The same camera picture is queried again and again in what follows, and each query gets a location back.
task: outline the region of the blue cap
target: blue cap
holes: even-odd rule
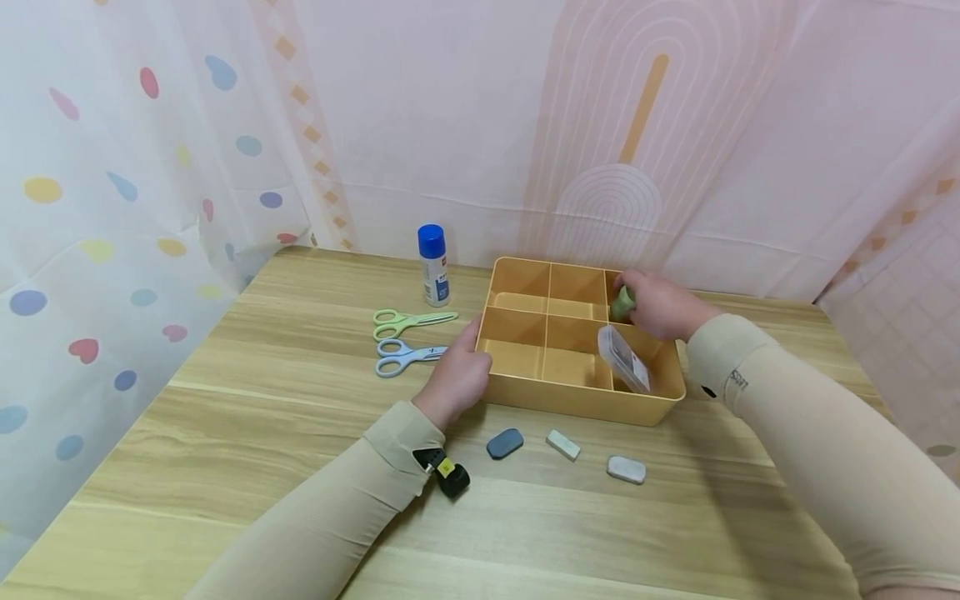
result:
[[[446,254],[444,228],[439,225],[428,223],[417,229],[417,241],[423,258],[440,258]]]

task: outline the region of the yellow tag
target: yellow tag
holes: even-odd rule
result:
[[[452,473],[455,468],[456,467],[453,465],[453,461],[451,461],[449,458],[444,458],[437,467],[437,470],[440,472],[440,475],[446,479],[450,476],[450,473]]]

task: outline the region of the black clip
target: black clip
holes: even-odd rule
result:
[[[455,498],[469,487],[469,473],[463,465],[454,465],[443,448],[414,450],[414,458],[427,473],[437,475],[437,483],[446,497]]]

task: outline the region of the dark blue eraser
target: dark blue eraser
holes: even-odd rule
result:
[[[511,427],[497,434],[492,440],[487,442],[487,453],[495,461],[506,457],[508,454],[523,445],[523,436],[520,432]]]

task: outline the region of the green scissors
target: green scissors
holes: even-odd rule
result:
[[[426,315],[404,315],[393,308],[384,308],[373,313],[373,338],[377,342],[400,337],[400,333],[407,327],[419,327],[453,321],[460,315],[457,313],[427,313]]]

